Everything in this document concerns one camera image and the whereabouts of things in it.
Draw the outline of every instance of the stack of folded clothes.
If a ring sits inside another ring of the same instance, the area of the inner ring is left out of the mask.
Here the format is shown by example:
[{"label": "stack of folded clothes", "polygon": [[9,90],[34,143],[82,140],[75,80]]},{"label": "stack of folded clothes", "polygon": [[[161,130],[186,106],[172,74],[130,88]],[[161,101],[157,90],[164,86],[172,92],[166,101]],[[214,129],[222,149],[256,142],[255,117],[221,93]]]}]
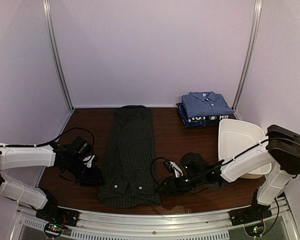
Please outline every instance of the stack of folded clothes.
[{"label": "stack of folded clothes", "polygon": [[234,111],[228,106],[221,94],[210,92],[190,92],[182,96],[182,102],[176,104],[184,125],[194,128],[218,125]]}]

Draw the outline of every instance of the shirt collar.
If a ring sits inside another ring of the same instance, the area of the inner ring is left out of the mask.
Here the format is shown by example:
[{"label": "shirt collar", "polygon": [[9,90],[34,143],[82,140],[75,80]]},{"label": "shirt collar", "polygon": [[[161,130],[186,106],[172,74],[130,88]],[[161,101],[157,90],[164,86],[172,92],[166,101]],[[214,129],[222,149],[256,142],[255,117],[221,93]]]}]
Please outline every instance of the shirt collar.
[{"label": "shirt collar", "polygon": [[201,101],[205,101],[209,99],[211,101],[216,101],[216,94],[213,91],[210,92],[190,92],[190,96],[195,97],[196,99],[200,99]]}]

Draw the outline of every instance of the dark blue folded clothing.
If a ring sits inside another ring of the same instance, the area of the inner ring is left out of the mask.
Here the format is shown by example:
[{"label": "dark blue folded clothing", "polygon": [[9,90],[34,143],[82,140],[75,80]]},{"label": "dark blue folded clothing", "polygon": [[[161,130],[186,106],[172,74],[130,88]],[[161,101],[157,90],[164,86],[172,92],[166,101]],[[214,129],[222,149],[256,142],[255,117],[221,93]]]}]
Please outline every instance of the dark blue folded clothing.
[{"label": "dark blue folded clothing", "polygon": [[188,119],[199,116],[232,115],[234,111],[228,106],[221,94],[210,92],[190,92],[182,96]]},{"label": "dark blue folded clothing", "polygon": [[179,102],[176,104],[176,106],[178,107],[178,111],[180,113],[183,124],[187,128],[195,128],[195,127],[201,127],[201,126],[218,126],[219,125],[219,122],[220,122],[219,120],[203,120],[203,121],[189,122],[184,104],[182,102]]}]

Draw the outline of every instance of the metal frame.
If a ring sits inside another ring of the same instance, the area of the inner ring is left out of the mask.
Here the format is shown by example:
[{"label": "metal frame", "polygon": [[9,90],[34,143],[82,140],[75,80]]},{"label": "metal frame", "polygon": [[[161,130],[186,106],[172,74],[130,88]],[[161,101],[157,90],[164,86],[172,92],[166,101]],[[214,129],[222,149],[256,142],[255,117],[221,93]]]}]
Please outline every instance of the metal frame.
[{"label": "metal frame", "polygon": [[256,46],[256,40],[258,37],[260,21],[261,21],[261,14],[262,14],[262,0],[255,0],[248,48],[246,51],[246,56],[245,56],[245,60],[244,60],[241,77],[240,77],[239,86],[236,91],[234,102],[232,105],[232,108],[234,111],[237,110],[237,107],[239,105],[239,102],[240,102],[240,99],[241,99],[241,96],[242,96],[242,93],[243,93],[243,90],[244,90],[244,87],[245,87],[245,84],[247,81],[249,68],[250,68],[250,65],[252,62],[253,52],[254,52],[254,49]]},{"label": "metal frame", "polygon": [[[299,240],[299,233],[285,197],[278,199],[279,215],[290,240]],[[272,217],[277,215],[277,205],[271,205]],[[232,226],[229,209],[170,215],[128,215],[79,210],[77,227],[69,227],[64,236],[71,239],[130,239],[130,240],[182,240],[200,239],[207,235],[221,235],[243,225]],[[18,240],[23,226],[42,231],[46,222],[35,217],[36,212],[20,205],[10,229],[10,240]]]},{"label": "metal frame", "polygon": [[59,82],[61,85],[61,90],[67,105],[67,108],[69,111],[72,111],[74,109],[74,106],[71,102],[69,90],[66,84],[65,75],[62,70],[59,52],[57,48],[57,42],[56,42],[56,36],[55,36],[55,30],[52,20],[52,14],[51,14],[51,8],[50,8],[50,0],[43,0],[43,10],[44,10],[44,16],[45,16],[45,22],[48,30],[49,40],[50,40],[50,46],[52,50],[52,56],[53,61],[55,65],[55,69],[59,78]]}]

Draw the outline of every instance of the vent grille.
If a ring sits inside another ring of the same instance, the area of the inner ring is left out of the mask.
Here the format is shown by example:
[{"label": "vent grille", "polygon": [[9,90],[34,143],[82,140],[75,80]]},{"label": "vent grille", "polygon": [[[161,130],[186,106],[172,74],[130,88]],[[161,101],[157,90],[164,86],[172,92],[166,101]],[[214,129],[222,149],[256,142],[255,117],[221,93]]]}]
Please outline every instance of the vent grille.
[{"label": "vent grille", "polygon": [[38,230],[43,230],[45,227],[45,225],[42,222],[30,218],[25,218],[23,224]]},{"label": "vent grille", "polygon": [[[109,236],[109,235],[101,235],[101,234],[93,234],[83,231],[76,231],[72,230],[71,238],[76,240],[143,240],[142,237],[127,237],[127,238],[120,238],[115,236]],[[229,238],[229,232],[228,231],[221,231],[217,233],[209,233],[209,234],[203,234],[201,236],[196,237],[183,237],[183,238],[177,238],[177,237],[152,237],[153,239],[160,239],[160,240],[230,240]]]}]

